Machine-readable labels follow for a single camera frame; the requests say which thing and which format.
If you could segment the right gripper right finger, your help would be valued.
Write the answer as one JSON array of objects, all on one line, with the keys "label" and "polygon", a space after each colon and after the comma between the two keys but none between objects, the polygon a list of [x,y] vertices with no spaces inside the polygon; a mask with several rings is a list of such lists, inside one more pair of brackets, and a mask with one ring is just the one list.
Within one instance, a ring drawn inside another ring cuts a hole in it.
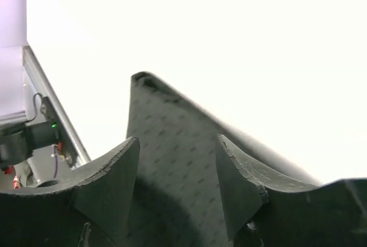
[{"label": "right gripper right finger", "polygon": [[366,180],[298,181],[249,156],[224,135],[216,169],[234,246],[365,246]]}]

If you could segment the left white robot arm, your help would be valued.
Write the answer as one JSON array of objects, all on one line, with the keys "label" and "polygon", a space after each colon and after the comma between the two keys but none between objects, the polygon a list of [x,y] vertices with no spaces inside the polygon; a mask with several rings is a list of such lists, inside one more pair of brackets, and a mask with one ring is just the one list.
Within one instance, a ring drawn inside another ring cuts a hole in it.
[{"label": "left white robot arm", "polygon": [[57,120],[1,125],[1,191],[55,185],[75,166],[75,154]]}]

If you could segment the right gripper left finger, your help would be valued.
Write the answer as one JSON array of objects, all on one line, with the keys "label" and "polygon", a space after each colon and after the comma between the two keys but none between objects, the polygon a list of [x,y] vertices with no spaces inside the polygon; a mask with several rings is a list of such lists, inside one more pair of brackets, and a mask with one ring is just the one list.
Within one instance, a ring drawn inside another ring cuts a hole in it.
[{"label": "right gripper left finger", "polygon": [[1,193],[1,246],[123,246],[139,162],[130,137],[40,187]]}]

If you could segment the dark grey dotted skirt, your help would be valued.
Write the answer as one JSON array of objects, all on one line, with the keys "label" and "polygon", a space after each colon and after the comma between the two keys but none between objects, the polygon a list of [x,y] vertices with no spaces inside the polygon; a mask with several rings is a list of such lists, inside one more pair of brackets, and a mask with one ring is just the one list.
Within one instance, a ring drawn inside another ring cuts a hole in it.
[{"label": "dark grey dotted skirt", "polygon": [[259,161],[311,178],[267,146],[242,140],[151,73],[131,79],[128,136],[140,141],[128,246],[229,246],[215,142],[227,136]]}]

